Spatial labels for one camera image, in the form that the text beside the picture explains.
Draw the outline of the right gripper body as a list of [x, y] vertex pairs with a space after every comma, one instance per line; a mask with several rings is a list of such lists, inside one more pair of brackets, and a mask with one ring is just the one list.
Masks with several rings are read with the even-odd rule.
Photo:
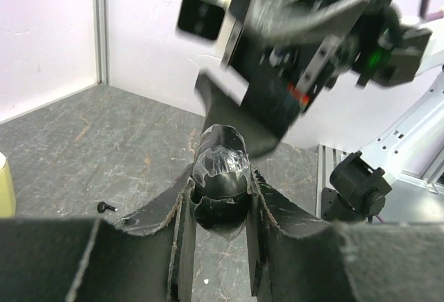
[[284, 137], [305, 107], [287, 85], [299, 83], [320, 45], [342, 41], [364, 15], [392, 0], [232, 0], [241, 33], [230, 65], [247, 82], [242, 107], [273, 137]]

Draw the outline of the black charging case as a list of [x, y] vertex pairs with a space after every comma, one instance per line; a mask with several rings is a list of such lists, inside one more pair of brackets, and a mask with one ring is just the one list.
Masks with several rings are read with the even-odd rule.
[[251, 165], [242, 135], [214, 124], [200, 137], [191, 171], [191, 213], [205, 230], [226, 240], [245, 226], [251, 201]]

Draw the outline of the right aluminium frame post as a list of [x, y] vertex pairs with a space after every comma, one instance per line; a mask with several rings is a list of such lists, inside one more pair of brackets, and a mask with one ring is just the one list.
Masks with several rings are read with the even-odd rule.
[[92, 1], [97, 83], [108, 84], [110, 82], [108, 0]]

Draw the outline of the black earbud far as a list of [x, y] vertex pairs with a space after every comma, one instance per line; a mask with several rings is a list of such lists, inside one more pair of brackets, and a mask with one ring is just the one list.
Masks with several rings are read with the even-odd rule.
[[96, 210], [98, 213], [104, 213], [107, 210], [116, 212], [117, 208], [114, 207], [113, 205], [106, 203], [105, 201], [100, 201], [97, 203]]

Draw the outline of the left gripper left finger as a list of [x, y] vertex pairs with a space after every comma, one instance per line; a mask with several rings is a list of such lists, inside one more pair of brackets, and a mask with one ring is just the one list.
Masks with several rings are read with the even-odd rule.
[[111, 224], [100, 218], [1, 221], [2, 301], [190, 301], [196, 226], [191, 167]]

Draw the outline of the yellow ceramic mug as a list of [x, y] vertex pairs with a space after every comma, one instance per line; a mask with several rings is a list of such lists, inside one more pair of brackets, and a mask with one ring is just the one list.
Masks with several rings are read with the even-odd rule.
[[7, 157], [0, 153], [0, 217], [14, 217], [16, 212], [16, 197], [12, 176]]

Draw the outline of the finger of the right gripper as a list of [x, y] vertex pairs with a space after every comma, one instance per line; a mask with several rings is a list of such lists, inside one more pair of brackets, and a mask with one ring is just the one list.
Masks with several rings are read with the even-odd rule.
[[204, 129], [214, 124], [232, 126], [244, 138], [247, 154], [260, 158], [273, 152], [279, 139], [226, 94], [206, 69], [200, 70], [195, 91], [205, 106]]

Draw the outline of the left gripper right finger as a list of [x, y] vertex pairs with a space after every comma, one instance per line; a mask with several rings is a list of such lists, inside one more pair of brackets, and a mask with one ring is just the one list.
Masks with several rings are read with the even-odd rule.
[[306, 212], [252, 170], [246, 222], [258, 301], [442, 301], [442, 224], [349, 224]]

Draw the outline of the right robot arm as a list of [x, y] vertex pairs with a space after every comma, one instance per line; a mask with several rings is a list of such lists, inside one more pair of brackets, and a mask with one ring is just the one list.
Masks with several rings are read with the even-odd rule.
[[[323, 89], [346, 73], [395, 87], [443, 64], [443, 21], [401, 19], [392, 0], [232, 0], [223, 62], [248, 83], [236, 103], [201, 72], [207, 126], [234, 126], [251, 157], [272, 152]], [[387, 131], [344, 160], [324, 158], [317, 215], [370, 221], [408, 159], [443, 132], [443, 78]]]

